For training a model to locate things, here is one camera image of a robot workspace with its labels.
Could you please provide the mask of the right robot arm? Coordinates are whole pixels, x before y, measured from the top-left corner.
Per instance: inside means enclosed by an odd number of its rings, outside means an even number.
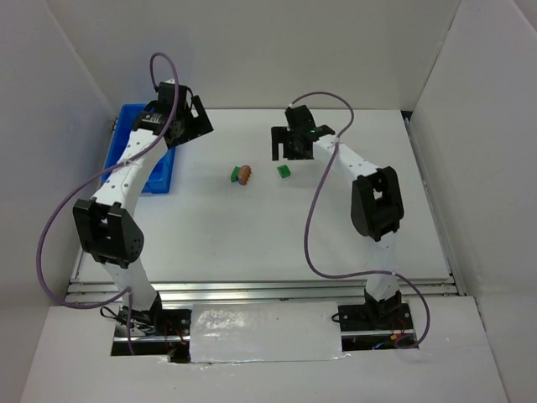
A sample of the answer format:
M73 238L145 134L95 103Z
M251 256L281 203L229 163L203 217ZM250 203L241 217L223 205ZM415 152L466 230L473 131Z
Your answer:
M271 128L272 159L317 160L326 165L306 218L303 240L306 263L316 275L328 280L365 276L363 313L352 314L351 319L373 326L387 323L402 304L394 247L395 234L404 217L398 175L390 166L380 168L366 161L346 146L332 128L316 125L307 106L290 104L284 114L287 125ZM313 212L326 177L332 171L351 188L350 218L356 231L366 239L373 265L369 270L347 275L323 274L310 258Z

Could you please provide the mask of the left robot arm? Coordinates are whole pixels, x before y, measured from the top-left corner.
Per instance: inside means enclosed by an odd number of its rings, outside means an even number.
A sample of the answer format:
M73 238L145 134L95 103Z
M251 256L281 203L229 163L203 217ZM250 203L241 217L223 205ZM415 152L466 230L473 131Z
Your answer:
M157 98L133 120L114 169L96 193L73 206L82 249L123 292L119 320L153 335L163 327L162 301L151 285L140 255L143 231L134 220L142 190L165 154L213 129L201 100L174 81L159 83Z

